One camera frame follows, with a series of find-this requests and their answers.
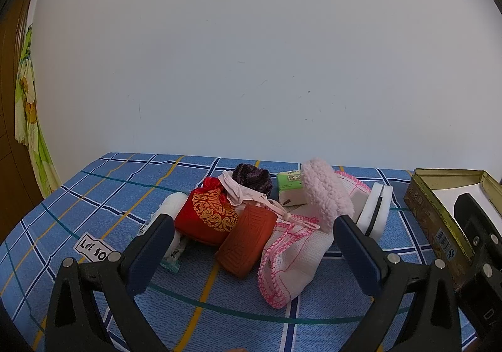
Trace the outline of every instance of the fluffy pink object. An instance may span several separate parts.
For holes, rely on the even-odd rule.
[[[318,213],[322,231],[333,231],[333,223],[340,215],[354,216],[347,190],[326,161],[314,158],[302,164],[301,177],[305,197]]]

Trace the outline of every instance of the wooden door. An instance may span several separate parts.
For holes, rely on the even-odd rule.
[[[29,0],[14,0],[0,21],[0,243],[42,201],[28,150],[14,139],[14,85]]]

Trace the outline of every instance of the pile of objects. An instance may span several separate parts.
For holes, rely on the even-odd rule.
[[[325,161],[277,174],[279,201],[266,169],[239,164],[206,177],[189,195],[169,195],[143,225],[160,214],[174,219],[175,236],[161,265],[177,272],[189,240],[215,246],[216,260],[243,279],[259,262],[258,286],[274,308],[283,308],[312,281],[333,243],[333,224],[348,215],[365,236],[378,241],[387,223],[392,187],[364,182]]]

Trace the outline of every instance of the white wall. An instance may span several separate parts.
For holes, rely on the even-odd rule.
[[[502,176],[492,0],[38,0],[62,180],[107,151]]]

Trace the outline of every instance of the pink fabric strap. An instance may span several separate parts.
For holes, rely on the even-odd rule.
[[[219,181],[222,183],[223,187],[227,191],[227,199],[232,206],[239,206],[242,203],[255,202],[262,205],[273,212],[277,213],[283,220],[290,223],[297,224],[298,226],[308,227],[309,229],[317,230],[319,229],[318,224],[308,222],[306,220],[299,220],[292,216],[289,212],[272,199],[267,199],[265,193],[257,192],[249,187],[238,184],[232,179],[231,171],[223,171],[220,176],[218,176]]]

